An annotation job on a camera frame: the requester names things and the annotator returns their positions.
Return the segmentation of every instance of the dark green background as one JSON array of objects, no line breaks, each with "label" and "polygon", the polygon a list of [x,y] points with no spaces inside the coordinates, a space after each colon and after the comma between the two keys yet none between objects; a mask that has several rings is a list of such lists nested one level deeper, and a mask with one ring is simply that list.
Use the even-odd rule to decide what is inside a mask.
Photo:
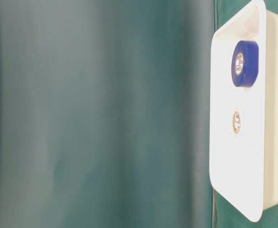
[{"label": "dark green background", "polygon": [[0,228],[211,227],[211,0],[0,0]]},{"label": "dark green background", "polygon": [[[216,28],[222,26],[248,2],[248,0],[215,0]],[[266,0],[265,3],[268,10],[278,14],[278,0]],[[214,208],[213,226],[216,228],[278,228],[278,205],[264,211],[258,223],[247,220],[218,193],[215,193]]]}]

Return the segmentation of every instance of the green curtain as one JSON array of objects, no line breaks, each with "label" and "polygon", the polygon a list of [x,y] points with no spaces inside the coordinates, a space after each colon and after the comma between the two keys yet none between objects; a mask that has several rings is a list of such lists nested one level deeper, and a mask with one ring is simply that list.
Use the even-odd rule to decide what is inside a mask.
[{"label": "green curtain", "polygon": [[209,0],[0,0],[0,228],[211,227]]},{"label": "green curtain", "polygon": [[[249,0],[215,0],[215,21],[218,29]],[[278,14],[278,0],[266,0],[267,9]],[[278,228],[278,205],[263,212],[261,220],[250,222],[218,193],[214,194],[213,226],[216,228]]]}]

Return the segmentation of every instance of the white tray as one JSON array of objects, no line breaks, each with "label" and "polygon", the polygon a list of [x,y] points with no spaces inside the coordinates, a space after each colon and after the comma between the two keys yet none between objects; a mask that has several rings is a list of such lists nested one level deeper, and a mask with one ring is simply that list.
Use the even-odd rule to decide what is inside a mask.
[{"label": "white tray", "polygon": [[[252,87],[236,87],[232,55],[240,40],[259,46]],[[239,133],[233,114],[241,116]],[[218,29],[211,44],[210,179],[251,221],[278,204],[278,15],[252,0]]]}]

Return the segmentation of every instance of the white plastic box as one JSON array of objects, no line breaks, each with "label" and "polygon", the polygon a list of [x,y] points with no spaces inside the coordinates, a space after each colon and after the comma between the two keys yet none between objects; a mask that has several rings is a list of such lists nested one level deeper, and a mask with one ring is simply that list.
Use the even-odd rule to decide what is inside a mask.
[{"label": "white plastic box", "polygon": [[[236,87],[232,55],[240,40],[259,46],[252,87]],[[241,127],[233,130],[239,112]],[[252,0],[218,29],[211,44],[210,179],[251,221],[278,204],[278,15]]]}]

